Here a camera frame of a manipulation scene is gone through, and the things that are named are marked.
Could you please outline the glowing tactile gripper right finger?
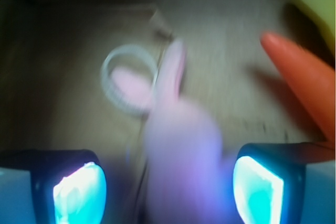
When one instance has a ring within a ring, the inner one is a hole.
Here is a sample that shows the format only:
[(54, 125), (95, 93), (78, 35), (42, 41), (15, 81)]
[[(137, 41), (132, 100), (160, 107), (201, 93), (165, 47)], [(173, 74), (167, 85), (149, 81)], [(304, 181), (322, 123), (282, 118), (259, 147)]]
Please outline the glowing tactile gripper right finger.
[(233, 190), (243, 223), (335, 223), (335, 145), (246, 144)]

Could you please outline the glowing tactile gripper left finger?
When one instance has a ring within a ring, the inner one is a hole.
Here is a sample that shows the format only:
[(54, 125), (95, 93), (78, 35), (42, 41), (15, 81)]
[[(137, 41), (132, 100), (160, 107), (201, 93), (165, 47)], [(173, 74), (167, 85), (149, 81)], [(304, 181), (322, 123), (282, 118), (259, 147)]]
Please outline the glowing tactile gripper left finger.
[(93, 151), (1, 151), (1, 223), (101, 223), (106, 198)]

